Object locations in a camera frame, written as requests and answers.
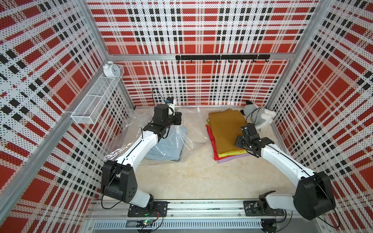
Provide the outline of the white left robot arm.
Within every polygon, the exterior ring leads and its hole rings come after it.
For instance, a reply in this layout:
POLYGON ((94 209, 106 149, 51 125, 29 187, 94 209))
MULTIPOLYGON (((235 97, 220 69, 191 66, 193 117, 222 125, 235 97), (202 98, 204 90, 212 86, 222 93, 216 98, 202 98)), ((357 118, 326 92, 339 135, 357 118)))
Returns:
POLYGON ((140 137, 116 160, 107 160, 102 167, 101 194, 118 203, 127 203, 137 207, 144 215, 150 216, 154 211, 153 195, 138 188, 136 170, 146 154, 160 140, 167 138, 173 125, 181 125, 182 113, 175 110, 172 103, 159 104, 154 107, 154 116, 140 130, 140 137))

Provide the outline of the clear plastic vacuum bag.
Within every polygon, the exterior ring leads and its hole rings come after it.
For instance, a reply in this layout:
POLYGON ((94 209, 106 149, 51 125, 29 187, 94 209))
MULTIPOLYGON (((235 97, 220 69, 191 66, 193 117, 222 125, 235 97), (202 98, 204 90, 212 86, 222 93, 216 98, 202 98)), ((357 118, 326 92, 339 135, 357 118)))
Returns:
MULTIPOLYGON (((205 128, 205 117, 201 108, 177 108, 182 113, 182 124, 166 130, 161 139, 145 155, 140 165, 160 165, 180 163, 187 160, 194 152, 209 142, 205 128)), ((151 121, 152 108, 138 109, 130 115, 124 130, 107 145, 108 154, 104 160, 117 160, 129 151, 135 142, 144 136, 143 128, 151 121)))

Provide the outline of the brown trousers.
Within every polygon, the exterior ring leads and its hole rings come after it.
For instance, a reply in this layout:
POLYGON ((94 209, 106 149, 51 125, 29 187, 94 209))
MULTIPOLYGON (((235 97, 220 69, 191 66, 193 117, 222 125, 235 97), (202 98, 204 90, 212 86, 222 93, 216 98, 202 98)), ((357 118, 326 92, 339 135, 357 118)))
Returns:
POLYGON ((239 110, 210 112, 208 116, 207 123, 215 138, 217 153, 244 150, 235 146, 238 135, 242 136, 241 126, 245 124, 245 117, 239 110))

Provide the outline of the purple trousers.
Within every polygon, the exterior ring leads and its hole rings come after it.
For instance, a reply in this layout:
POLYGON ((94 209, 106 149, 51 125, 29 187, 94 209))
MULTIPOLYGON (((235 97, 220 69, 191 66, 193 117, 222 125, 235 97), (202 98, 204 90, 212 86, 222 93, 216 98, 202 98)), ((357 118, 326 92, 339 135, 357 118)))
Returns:
POLYGON ((231 161, 231 160, 234 160, 234 159, 237 159, 237 158, 242 158, 242 157, 246 157, 246 156, 249 156, 250 154, 246 153, 246 154, 240 154, 240 155, 232 155, 232 156, 227 156, 227 157, 224 157, 224 158, 221 158, 220 160, 218 160, 218 164, 221 164, 221 163, 225 163, 225 162, 228 162, 228 161, 231 161))

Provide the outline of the lime green trousers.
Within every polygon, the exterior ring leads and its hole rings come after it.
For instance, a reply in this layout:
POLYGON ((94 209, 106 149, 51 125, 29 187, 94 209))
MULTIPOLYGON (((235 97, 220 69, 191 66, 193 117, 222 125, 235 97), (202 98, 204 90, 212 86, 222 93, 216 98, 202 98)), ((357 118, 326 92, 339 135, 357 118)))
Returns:
POLYGON ((217 156, 219 158, 224 158, 224 157, 227 157, 227 156, 235 156, 235 155, 241 155, 241 154, 246 154, 246 150, 232 150, 232 151, 229 151, 229 152, 225 152, 225 153, 222 153, 222 154, 217 154, 217 156))

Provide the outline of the light blue garment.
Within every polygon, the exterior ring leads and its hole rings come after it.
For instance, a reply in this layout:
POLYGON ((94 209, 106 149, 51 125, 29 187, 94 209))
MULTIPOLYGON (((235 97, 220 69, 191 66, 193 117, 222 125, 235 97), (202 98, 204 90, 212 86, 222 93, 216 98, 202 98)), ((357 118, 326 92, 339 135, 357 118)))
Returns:
POLYGON ((181 160, 182 150, 186 140, 187 129, 183 126, 172 126, 167 138, 161 139, 145 158, 154 161, 173 161, 181 160))

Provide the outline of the red trousers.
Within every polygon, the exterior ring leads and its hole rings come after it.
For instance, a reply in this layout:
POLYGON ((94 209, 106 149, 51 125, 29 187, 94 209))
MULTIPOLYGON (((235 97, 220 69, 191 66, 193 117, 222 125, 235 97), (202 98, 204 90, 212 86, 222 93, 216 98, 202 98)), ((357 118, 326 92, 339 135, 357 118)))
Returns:
POLYGON ((218 156, 218 153, 217 153, 217 148, 216 148, 216 142, 215 142, 215 138, 213 136, 213 133, 212 133, 212 130, 210 128, 210 126, 207 124, 206 125, 206 129, 207 129, 207 133, 208 133, 208 136, 209 136, 209 139, 210 139, 210 142, 212 144, 212 148, 213 148, 213 153, 214 153, 214 160, 217 161, 218 163, 224 163, 227 161, 227 158, 226 157, 222 157, 220 158, 218 156))

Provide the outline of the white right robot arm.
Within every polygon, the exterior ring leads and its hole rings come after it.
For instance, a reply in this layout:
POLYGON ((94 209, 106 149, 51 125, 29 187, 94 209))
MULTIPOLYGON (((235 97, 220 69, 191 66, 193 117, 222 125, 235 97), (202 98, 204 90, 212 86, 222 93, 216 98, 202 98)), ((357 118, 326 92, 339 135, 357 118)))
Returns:
POLYGON ((260 137, 253 124, 241 127, 236 147, 263 158, 282 172, 295 186, 294 194, 268 191, 259 196, 256 208, 263 214, 277 209, 296 211, 303 218, 313 220, 336 207, 330 177, 324 172, 314 172, 287 155, 272 140, 260 137))

